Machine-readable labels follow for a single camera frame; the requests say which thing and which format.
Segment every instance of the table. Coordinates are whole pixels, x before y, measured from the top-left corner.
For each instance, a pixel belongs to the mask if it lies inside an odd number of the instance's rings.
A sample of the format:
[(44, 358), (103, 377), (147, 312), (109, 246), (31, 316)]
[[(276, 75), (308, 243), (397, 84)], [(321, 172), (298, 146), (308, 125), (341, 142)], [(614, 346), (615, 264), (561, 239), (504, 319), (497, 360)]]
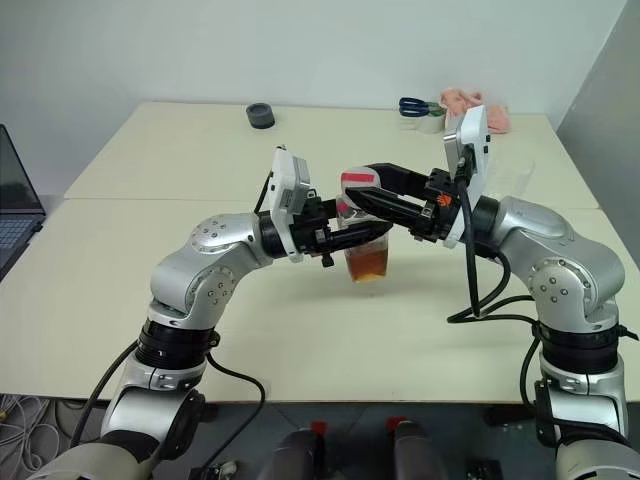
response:
[[(256, 130), (244, 106), (145, 103), (125, 122), (69, 188), (66, 198), (253, 201), (285, 144), (309, 164), (323, 197), (340, 173), (392, 162), (428, 173), (446, 168), (442, 135), (407, 130), (394, 111), (274, 107), (276, 125)], [(513, 115), (513, 131), (493, 135), (497, 171), (487, 193), (510, 192), (513, 174), (533, 168), (517, 196), (549, 207), (598, 204), (544, 115)]]
[[(233, 201), (65, 201), (0, 283), (2, 389), (86, 398), (142, 327), (153, 266), (203, 218), (251, 207)], [(640, 330), (640, 275), (605, 215), (559, 212), (578, 232), (621, 256), (627, 270), (618, 296), (621, 320)], [(445, 323), (468, 304), (463, 249), (419, 243), (396, 227), (389, 255), (388, 278), (365, 285), (351, 283), (341, 254), (332, 269), (323, 269), (319, 259), (282, 259), (253, 272), (219, 323), (222, 343), (214, 355), (264, 381), (274, 401), (519, 401), (528, 326)], [(486, 292), (499, 268), (480, 260), (478, 270)], [(514, 279), (507, 293), (524, 292)], [(533, 314), (531, 305), (511, 311)], [(625, 340), (620, 351), (635, 372), (640, 349)], [(537, 364), (531, 370), (530, 378), (539, 374)], [(640, 400), (637, 378), (626, 377), (629, 400)], [(112, 381), (102, 397), (114, 387)], [(257, 398), (251, 386), (212, 369), (199, 390), (209, 401)]]

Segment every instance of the pink towel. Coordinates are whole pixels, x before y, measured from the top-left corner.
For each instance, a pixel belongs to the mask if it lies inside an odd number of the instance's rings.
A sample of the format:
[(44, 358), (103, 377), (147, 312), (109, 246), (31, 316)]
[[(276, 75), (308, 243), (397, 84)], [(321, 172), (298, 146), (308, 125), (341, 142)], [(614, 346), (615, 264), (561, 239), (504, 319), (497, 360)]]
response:
[[(445, 88), (440, 92), (440, 103), (447, 109), (446, 124), (458, 115), (462, 115), (469, 108), (482, 105), (482, 93), (471, 92), (467, 94), (459, 88)], [(511, 130), (511, 121), (507, 110), (501, 105), (489, 105), (487, 107), (487, 123), (491, 133), (507, 133)]]

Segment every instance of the scissors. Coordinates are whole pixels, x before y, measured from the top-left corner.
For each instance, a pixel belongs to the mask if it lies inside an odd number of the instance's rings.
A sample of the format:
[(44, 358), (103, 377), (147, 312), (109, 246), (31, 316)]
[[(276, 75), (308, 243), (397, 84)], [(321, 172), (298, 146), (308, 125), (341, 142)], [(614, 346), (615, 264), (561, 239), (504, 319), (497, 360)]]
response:
[(425, 102), (419, 98), (402, 97), (398, 102), (398, 111), (403, 117), (425, 117), (444, 115), (444, 108), (436, 102)]

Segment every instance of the gray floor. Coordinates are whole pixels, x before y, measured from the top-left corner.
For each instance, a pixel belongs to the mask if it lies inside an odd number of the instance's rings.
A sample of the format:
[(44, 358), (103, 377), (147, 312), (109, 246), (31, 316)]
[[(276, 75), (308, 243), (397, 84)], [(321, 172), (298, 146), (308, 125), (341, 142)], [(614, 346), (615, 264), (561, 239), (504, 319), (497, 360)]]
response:
[[(155, 471), (156, 480), (187, 479), (191, 468), (201, 464), (253, 408), (222, 405), (216, 419), (201, 424), (189, 451), (176, 461), (164, 462)], [(504, 478), (553, 479), (553, 451), (540, 446), (530, 421), (508, 427), (489, 428), (483, 421), (484, 406), (440, 404), (268, 404), (255, 422), (221, 455), (220, 461), (238, 460), (237, 480), (255, 479), (269, 452), (290, 432), (313, 421), (328, 423), (327, 462), (330, 478), (348, 480), (389, 479), (390, 458), (386, 420), (404, 416), (430, 433), (441, 452), (451, 480), (463, 479), (465, 460), (470, 457), (500, 460)], [(87, 438), (95, 435), (103, 411), (97, 410), (88, 424)], [(640, 405), (629, 407), (631, 430), (640, 431)], [(72, 430), (77, 411), (59, 409), (63, 427)], [(48, 419), (54, 422), (52, 412)], [(34, 450), (49, 456), (50, 435), (43, 431)], [(632, 443), (636, 448), (640, 442)], [(0, 469), (8, 477), (14, 459)], [(17, 478), (26, 478), (24, 472)]]

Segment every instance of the laptop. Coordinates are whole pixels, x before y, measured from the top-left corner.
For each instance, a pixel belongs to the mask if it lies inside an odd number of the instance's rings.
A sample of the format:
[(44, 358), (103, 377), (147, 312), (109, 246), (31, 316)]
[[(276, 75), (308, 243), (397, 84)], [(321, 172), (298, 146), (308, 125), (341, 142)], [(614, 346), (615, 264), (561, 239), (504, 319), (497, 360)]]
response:
[(9, 132), (0, 124), (0, 280), (42, 229), (44, 208)]

